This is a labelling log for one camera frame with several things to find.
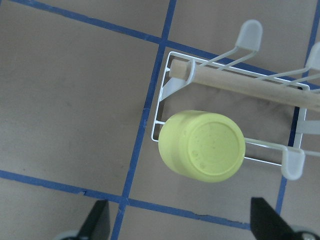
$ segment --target wooden rod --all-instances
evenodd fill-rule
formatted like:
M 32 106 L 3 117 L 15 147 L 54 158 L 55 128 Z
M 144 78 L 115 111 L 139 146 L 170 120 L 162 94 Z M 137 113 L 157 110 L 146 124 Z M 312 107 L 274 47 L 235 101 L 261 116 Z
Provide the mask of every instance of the wooden rod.
M 188 62 L 178 59 L 172 60 L 170 77 L 186 80 L 189 73 L 190 64 Z M 320 94 L 277 83 L 256 80 L 254 77 L 197 65 L 192 82 L 320 112 Z

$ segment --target blue tape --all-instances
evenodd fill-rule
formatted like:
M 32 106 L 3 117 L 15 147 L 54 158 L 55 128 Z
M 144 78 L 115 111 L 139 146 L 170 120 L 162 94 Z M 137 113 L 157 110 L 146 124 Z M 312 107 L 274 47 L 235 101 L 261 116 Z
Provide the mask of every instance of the blue tape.
M 127 205 L 128 205 L 128 202 L 126 201 L 126 199 L 122 198 L 119 204 L 118 212 L 115 217 L 110 240 L 117 240 L 119 238 L 119 234 L 120 234 L 122 222 L 124 220 Z
M 122 196 L 126 198 L 129 197 L 130 190 L 132 187 L 132 183 L 133 183 L 133 179 L 134 179 L 134 175 L 135 175 L 135 171 L 138 163 L 138 158 L 140 155 L 141 146 L 142 146 L 142 142 L 145 135 L 147 121 L 149 118 L 152 101 L 155 95 L 160 68 L 161 68 L 161 64 L 163 62 L 163 58 L 165 54 L 165 49 L 166 49 L 165 43 L 169 36 L 169 31 L 172 24 L 176 3 L 177 3 L 176 0 L 170 0 L 168 5 L 168 10 L 165 17 L 163 31 L 162 31 L 162 37 L 164 38 L 163 39 L 164 41 L 161 41 L 155 57 L 155 62 L 154 62 L 154 66 L 151 74 L 151 80 L 149 83 L 148 92 L 146 95 L 146 99 L 145 99 L 145 103 L 142 111 L 141 121 L 139 124 L 138 133 L 137 133 L 135 144 L 133 147 L 133 152 L 132 152 L 131 161 L 130 161 L 130 168 L 126 176 L 126 180 L 125 180 L 125 184 L 122 192 Z
M 104 199 L 109 200 L 111 202 L 119 203 L 121 197 L 105 192 L 95 191 L 91 189 L 86 189 L 83 187 L 72 186 L 68 184 L 63 184 L 55 181 L 43 180 L 36 177 L 25 176 L 13 172 L 8 172 L 4 170 L 0 170 L 0 178 L 17 181 L 20 183 L 41 186 L 47 189 L 58 190 L 71 194 L 84 194 L 87 197 L 96 198 L 96 199 Z
M 35 0 L 10 0 L 15 3 L 23 4 L 35 9 L 44 10 L 50 13 L 55 13 L 62 15 L 66 18 L 77 20 L 86 24 L 94 25 L 100 28 L 108 29 L 111 31 L 115 31 L 118 33 L 126 34 L 138 39 L 146 40 L 152 43 L 159 44 L 161 41 L 160 37 L 146 34 L 141 31 L 133 30 L 124 26 L 119 26 L 107 21 L 99 20 L 96 18 L 88 17 L 86 15 L 82 15 L 73 11 L 65 10 L 59 7 L 50 6 Z
M 204 222 L 224 225 L 224 226 L 238 228 L 238 229 L 250 230 L 249 223 L 231 221 L 226 218 L 212 216 L 212 215 L 198 215 L 193 213 L 192 211 L 187 211 L 187 210 L 174 208 L 170 206 L 158 205 L 155 203 L 150 203 L 150 202 L 145 202 L 140 200 L 129 199 L 128 202 L 131 207 L 156 211 L 156 212 L 175 215 L 175 216 L 184 217 L 188 219 L 200 220 Z
M 166 49 L 165 44 L 169 36 L 170 27 L 171 27 L 173 15 L 174 15 L 175 7 L 176 7 L 176 2 L 177 2 L 176 0 L 170 0 L 168 5 L 168 10 L 166 13 L 163 31 L 161 35 L 161 42 L 159 43 L 159 47 L 156 53 L 155 62 L 154 62 L 154 66 L 151 74 L 151 80 L 149 83 L 148 92 L 147 92 L 145 103 L 142 110 L 141 120 L 139 123 L 139 128 L 138 128 L 138 132 L 136 135 L 136 139 L 135 139 L 135 143 L 134 143 L 134 147 L 131 155 L 129 170 L 126 175 L 126 179 L 125 179 L 125 183 L 122 191 L 122 199 L 119 204 L 117 216 L 115 218 L 115 223 L 114 223 L 112 234 L 111 234 L 111 240 L 117 240 L 119 238 L 120 229 L 124 219 L 126 207 L 128 205 L 128 197 L 130 195 L 131 187 L 133 184 L 133 180 L 134 180 L 134 176 L 135 176 L 135 172 L 138 164 L 138 159 L 141 151 L 141 146 L 142 146 L 142 142 L 143 142 L 145 131 L 146 131 L 147 121 L 149 118 L 150 109 L 151 109 L 152 101 L 153 101 L 156 86 L 157 86 L 160 68 L 161 68 L 161 64 L 165 54 L 165 49 Z
M 320 0 L 317 1 L 316 8 L 315 8 L 315 13 L 314 13 L 314 18 L 313 18 L 313 23 L 312 23 L 312 28 L 311 28 L 311 34 L 309 38 L 309 43 L 308 43 L 308 48 L 307 52 L 305 55 L 305 61 L 304 64 L 306 64 L 308 57 L 311 52 L 311 48 L 316 42 L 316 36 L 317 36 L 317 31 L 318 31 L 318 26 L 319 26 L 319 20 L 320 20 Z M 304 72 L 302 74 L 302 77 L 307 77 L 309 72 Z M 319 88 L 319 86 L 307 83 L 311 89 Z M 296 129 L 297 129 L 297 123 L 298 123 L 298 116 L 299 116 L 299 108 L 295 107 L 294 108 L 294 113 L 293 113 L 293 119 L 292 119 L 292 124 L 291 124 L 291 131 L 290 131 L 290 136 L 289 136 L 289 142 L 288 146 L 292 147 L 295 142 L 295 136 L 296 136 Z M 286 186 L 287 186 L 287 179 L 282 176 L 281 182 L 280 182 L 280 187 L 279 187 L 279 192 L 278 192 L 278 198 L 276 202 L 276 207 L 275 210 L 278 214 L 281 213 L 284 198 L 285 198 L 285 193 L 286 193 Z
M 175 8 L 176 8 L 177 0 L 170 0 L 168 9 L 165 16 L 165 21 L 163 25 L 163 30 L 161 34 L 161 39 L 163 41 L 168 40 L 169 32 L 172 24 L 172 20 L 174 18 Z
M 203 50 L 200 50 L 200 49 L 197 49 L 197 48 L 194 48 L 191 46 L 183 45 L 183 44 L 180 44 L 180 43 L 177 43 L 174 41 L 170 41 L 170 40 L 167 41 L 167 47 L 185 52 L 187 54 L 196 55 L 196 56 L 199 56 L 199 57 L 205 58 L 205 59 L 213 59 L 218 56 L 218 55 L 213 54 L 211 52 L 203 51 Z M 221 64 L 228 64 L 228 63 L 231 63 L 232 61 L 233 61 L 233 59 L 225 57 L 225 58 L 219 60 L 218 62 Z M 234 65 L 234 67 L 244 69 L 247 71 L 251 71 L 251 72 L 255 72 L 258 74 L 263 74 L 263 75 L 272 75 L 272 74 L 276 73 L 276 72 L 269 71 L 269 70 L 266 70 L 266 69 L 263 69 L 263 68 L 260 68 L 257 66 L 252 66 L 250 64 L 246 64 L 243 62 Z M 293 77 L 288 77 L 288 76 L 283 77 L 283 78 L 286 80 L 290 80 L 290 81 L 294 80 Z

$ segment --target dish rack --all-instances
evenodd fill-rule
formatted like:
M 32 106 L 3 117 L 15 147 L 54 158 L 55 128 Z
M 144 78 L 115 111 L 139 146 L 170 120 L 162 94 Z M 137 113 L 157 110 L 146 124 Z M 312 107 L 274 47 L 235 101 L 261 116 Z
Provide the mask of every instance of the dish rack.
M 320 101 L 318 101 L 318 99 L 320 100 L 320 86 L 316 89 L 311 90 L 308 84 L 303 83 L 308 80 L 320 78 L 320 42 L 316 43 L 312 47 L 305 67 L 301 69 L 277 73 L 273 75 L 263 75 L 257 72 L 234 67 L 234 65 L 246 61 L 257 54 L 260 49 L 262 34 L 263 29 L 260 22 L 251 19 L 246 21 L 242 25 L 237 41 L 235 43 L 235 47 L 232 50 L 221 54 L 213 59 L 206 60 L 171 51 L 166 59 L 159 96 L 157 99 L 156 111 L 152 124 L 151 139 L 155 142 L 158 142 L 158 139 L 155 136 L 155 128 L 157 125 L 159 125 L 160 127 L 161 125 L 165 124 L 164 121 L 159 119 L 160 103 L 170 95 L 174 94 L 178 90 L 186 87 L 191 83 L 198 83 L 210 87 L 222 88 L 225 90 L 231 90 L 269 101 L 275 101 L 282 104 L 300 107 L 293 146 L 286 146 L 274 142 L 267 142 L 245 137 L 245 142 L 248 144 L 282 152 L 281 164 L 250 157 L 246 157 L 246 159 L 281 166 L 281 172 L 285 178 L 287 178 L 288 180 L 299 179 L 303 174 L 306 155 L 320 157 L 320 152 L 301 149 L 301 143 L 304 134 L 320 135 L 320 120 L 306 120 L 307 109 L 312 109 L 314 111 L 320 112 Z M 240 57 L 239 59 L 236 59 L 228 64 L 221 64 L 217 62 L 223 58 L 233 55 L 240 49 L 249 51 L 249 54 Z M 187 70 L 185 73 L 186 77 L 181 77 L 181 74 L 180 77 L 174 76 L 174 70 L 171 69 L 172 58 L 179 58 L 184 60 L 184 62 L 182 63 L 187 66 Z M 210 68 L 210 71 L 212 71 L 212 75 L 223 74 L 222 78 L 225 79 L 230 77 L 242 78 L 244 76 L 243 80 L 249 81 L 248 83 L 250 83 L 250 85 L 247 86 L 248 89 L 250 90 L 251 86 L 253 85 L 260 86 L 260 88 L 256 88 L 256 90 L 258 92 L 261 92 L 262 95 L 255 95 L 253 91 L 250 92 L 248 91 L 248 89 L 238 91 L 238 89 L 236 89 L 237 87 L 233 85 L 234 82 L 231 82 L 231 85 L 227 87 L 225 87 L 226 84 L 222 82 L 221 87 L 221 85 L 216 85 L 217 83 L 215 83 L 214 81 L 208 83 L 203 82 L 201 79 L 197 79 L 197 74 L 202 70 L 208 70 L 208 68 Z M 284 76 L 302 74 L 309 70 L 315 70 L 318 73 L 292 81 L 281 78 Z M 265 85 L 267 85 L 268 87 L 270 86 L 272 89 L 279 91 L 279 93 L 283 93 L 284 95 L 279 94 L 280 99 L 272 99 L 269 96 L 265 96 L 263 92 L 263 88 Z M 305 98 L 308 98 L 308 104 L 303 102 Z

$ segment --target white wire rack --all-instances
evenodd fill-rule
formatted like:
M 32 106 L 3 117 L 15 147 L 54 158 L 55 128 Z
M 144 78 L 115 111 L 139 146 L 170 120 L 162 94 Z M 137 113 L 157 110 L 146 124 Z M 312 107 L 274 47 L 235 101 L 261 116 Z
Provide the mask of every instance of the white wire rack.
M 320 73 L 316 73 L 314 75 L 303 77 L 294 81 L 289 81 L 281 77 L 301 74 L 309 71 L 310 69 L 320 71 L 320 42 L 313 46 L 310 52 L 308 61 L 305 67 L 302 69 L 278 73 L 274 75 L 263 75 L 257 72 L 233 67 L 233 65 L 235 64 L 238 64 L 249 58 L 252 58 L 259 51 L 262 33 L 263 33 L 262 26 L 258 21 L 256 20 L 246 21 L 241 27 L 234 49 L 222 55 L 219 55 L 211 60 L 201 59 L 201 58 L 193 57 L 190 55 L 186 55 L 186 54 L 182 54 L 174 51 L 170 52 L 166 59 L 166 65 L 165 65 L 165 69 L 162 77 L 161 87 L 159 91 L 156 111 L 155 111 L 153 125 L 152 125 L 151 139 L 155 142 L 158 141 L 158 139 L 155 137 L 156 125 L 165 124 L 164 121 L 158 120 L 160 103 L 170 95 L 174 94 L 176 91 L 184 88 L 190 83 L 194 83 L 196 68 L 210 67 L 218 71 L 227 70 L 229 73 L 232 73 L 234 75 L 245 75 L 245 76 L 253 77 L 255 81 L 262 81 L 262 82 L 267 81 L 268 83 L 273 83 L 276 86 L 279 86 L 281 88 L 283 88 L 284 86 L 287 86 L 287 88 L 290 88 L 290 86 L 296 87 L 301 91 L 308 91 L 309 93 L 317 95 L 318 92 L 320 92 L 320 88 L 310 90 L 309 85 L 304 84 L 302 82 L 320 78 Z M 225 58 L 227 56 L 234 54 L 239 49 L 249 50 L 250 53 L 228 64 L 221 64 L 217 62 L 222 58 Z M 179 58 L 189 62 L 188 77 L 187 79 L 170 77 L 170 79 L 165 83 L 165 78 L 167 78 L 170 73 L 169 66 L 172 58 Z M 303 174 L 306 155 L 320 157 L 319 152 L 306 151 L 301 149 L 301 143 L 302 143 L 304 134 L 320 135 L 320 120 L 306 120 L 306 114 L 307 114 L 307 108 L 301 107 L 299 111 L 298 119 L 297 119 L 297 128 L 295 133 L 294 144 L 292 147 L 285 146 L 278 143 L 262 141 L 258 139 L 245 138 L 245 141 L 248 144 L 281 151 L 282 152 L 281 164 L 259 160 L 255 158 L 250 158 L 250 157 L 246 157 L 246 159 L 281 166 L 281 172 L 284 177 L 286 177 L 289 180 L 299 179 Z

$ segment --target gray floor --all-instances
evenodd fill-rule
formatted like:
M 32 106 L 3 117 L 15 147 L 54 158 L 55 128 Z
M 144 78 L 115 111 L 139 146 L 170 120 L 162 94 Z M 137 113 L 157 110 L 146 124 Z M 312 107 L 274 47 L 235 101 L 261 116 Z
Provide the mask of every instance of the gray floor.
M 169 4 L 41 2 L 158 38 Z M 261 50 L 247 63 L 273 72 L 302 68 L 316 5 L 316 0 L 178 0 L 168 40 L 222 54 L 233 48 L 241 24 L 257 19 L 264 30 Z M 26 184 L 23 176 L 121 196 L 159 44 L 8 0 L 0 5 L 0 36 L 0 239 L 52 239 L 78 229 L 96 199 Z M 159 79 L 172 50 L 182 52 L 165 49 Z M 276 207 L 278 166 L 245 160 L 235 176 L 215 184 L 170 171 L 150 138 L 158 91 L 159 81 L 130 199 L 239 223 L 249 222 L 252 196 Z M 294 111 L 203 86 L 183 89 L 165 106 L 164 117 L 185 109 L 221 113 L 236 121 L 245 137 L 284 145 Z M 319 120 L 320 114 L 310 111 L 307 118 Z M 319 140 L 305 136 L 302 147 L 319 151 Z M 260 149 L 251 151 L 257 155 Z M 277 160 L 273 152 L 266 154 Z M 318 233 L 319 169 L 319 159 L 307 157 L 301 179 L 286 185 L 281 211 L 290 224 Z M 18 181 L 9 180 L 10 174 Z M 118 207 L 110 203 L 112 227 Z M 150 236 L 254 239 L 246 229 L 127 206 L 119 239 Z

